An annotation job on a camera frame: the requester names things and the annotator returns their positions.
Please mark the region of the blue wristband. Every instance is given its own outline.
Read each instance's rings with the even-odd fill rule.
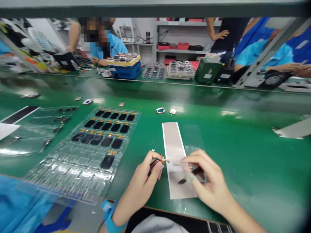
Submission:
[[[111,206],[108,200],[105,200],[103,204],[101,205],[102,210],[105,211],[105,215],[104,215],[105,223],[104,224],[106,225],[108,233],[121,233],[123,229],[125,228],[125,226],[127,225],[126,223],[123,226],[117,227],[112,221],[112,215],[118,204],[118,201],[119,200],[116,200],[113,206]]]

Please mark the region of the black shirt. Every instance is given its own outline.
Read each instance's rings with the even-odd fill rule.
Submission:
[[[232,51],[234,45],[237,47],[250,19],[251,18],[223,18],[219,32],[229,30],[229,34],[224,39],[216,40],[211,51]]]

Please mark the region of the workbench surface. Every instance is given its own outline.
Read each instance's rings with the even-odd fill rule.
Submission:
[[[238,90],[168,83],[103,80],[47,74],[15,75],[0,72],[0,119],[26,105],[41,107],[80,105],[46,151],[32,156],[0,158],[0,173],[23,177],[97,106],[142,113],[107,198],[120,198],[146,153],[164,154],[162,122],[194,125],[210,157],[222,168],[234,198],[268,232],[297,232],[308,210],[311,177],[311,138],[278,137],[282,128],[311,114],[311,95]],[[39,92],[36,99],[21,95]],[[82,96],[77,102],[74,98]],[[92,98],[94,103],[82,105]],[[166,113],[156,114],[164,107]],[[176,115],[169,110],[177,110]],[[147,206],[225,222],[199,199],[170,200],[166,169]]]

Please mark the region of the green machine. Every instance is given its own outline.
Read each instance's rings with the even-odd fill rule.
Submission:
[[[198,83],[213,83],[222,66],[217,59],[202,57],[194,78]]]

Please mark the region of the blue box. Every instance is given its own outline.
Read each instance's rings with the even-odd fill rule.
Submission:
[[[110,71],[113,78],[135,79],[142,72],[141,61],[136,62],[133,66],[115,66],[110,65]]]

